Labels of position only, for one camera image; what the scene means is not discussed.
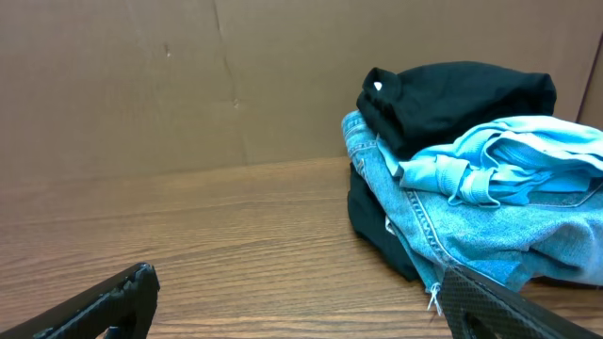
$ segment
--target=pile of clothes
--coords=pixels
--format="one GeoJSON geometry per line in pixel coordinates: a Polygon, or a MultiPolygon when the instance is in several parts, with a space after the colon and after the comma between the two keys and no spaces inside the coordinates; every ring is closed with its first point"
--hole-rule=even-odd
{"type": "Polygon", "coordinates": [[[373,69],[342,121],[352,227],[435,301],[457,265],[603,284],[603,133],[556,99],[548,74],[479,62],[373,69]]]}

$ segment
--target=clothing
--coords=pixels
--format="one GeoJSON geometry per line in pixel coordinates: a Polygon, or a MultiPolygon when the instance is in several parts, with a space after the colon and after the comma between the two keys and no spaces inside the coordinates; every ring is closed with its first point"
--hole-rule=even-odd
{"type": "Polygon", "coordinates": [[[556,100],[548,74],[463,61],[398,75],[374,68],[356,105],[370,129],[407,160],[426,147],[451,143],[480,123],[519,114],[550,116],[556,100]]]}
{"type": "Polygon", "coordinates": [[[603,177],[603,132],[547,116],[484,123],[410,161],[382,140],[379,148],[401,186],[443,193],[452,204],[527,204],[531,191],[583,192],[603,177]]]}
{"type": "Polygon", "coordinates": [[[585,192],[530,193],[530,204],[451,206],[441,194],[402,188],[362,115],[342,122],[348,155],[429,291],[447,266],[468,266],[518,291],[535,275],[603,284],[603,180],[585,192]]]}
{"type": "Polygon", "coordinates": [[[415,266],[396,234],[386,230],[384,210],[353,164],[350,164],[348,213],[354,231],[377,248],[387,264],[409,282],[418,279],[415,266]]]}

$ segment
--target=wooden table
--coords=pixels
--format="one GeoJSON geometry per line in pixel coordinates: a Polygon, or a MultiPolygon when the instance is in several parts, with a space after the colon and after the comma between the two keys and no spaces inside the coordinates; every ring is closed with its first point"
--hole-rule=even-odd
{"type": "MultiPolygon", "coordinates": [[[[354,235],[347,158],[0,192],[0,331],[140,261],[150,338],[449,338],[428,297],[354,235]]],[[[603,334],[603,291],[523,295],[603,334]]]]}

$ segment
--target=wooden surface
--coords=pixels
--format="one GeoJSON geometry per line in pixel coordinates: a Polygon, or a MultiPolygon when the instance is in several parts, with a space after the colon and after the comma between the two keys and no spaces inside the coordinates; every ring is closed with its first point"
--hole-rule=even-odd
{"type": "MultiPolygon", "coordinates": [[[[150,338],[449,338],[418,282],[350,229],[346,158],[0,192],[0,331],[139,261],[150,338]]],[[[524,296],[603,334],[603,292],[524,296]]]]}

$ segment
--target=wood grain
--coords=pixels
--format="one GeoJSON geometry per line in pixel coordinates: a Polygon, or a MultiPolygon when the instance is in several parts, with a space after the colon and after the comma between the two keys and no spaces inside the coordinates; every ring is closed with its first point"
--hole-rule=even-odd
{"type": "MultiPolygon", "coordinates": [[[[422,286],[353,234],[347,158],[0,192],[0,331],[140,261],[150,338],[449,338],[422,286]]],[[[524,295],[603,333],[603,295],[524,295]]]]}

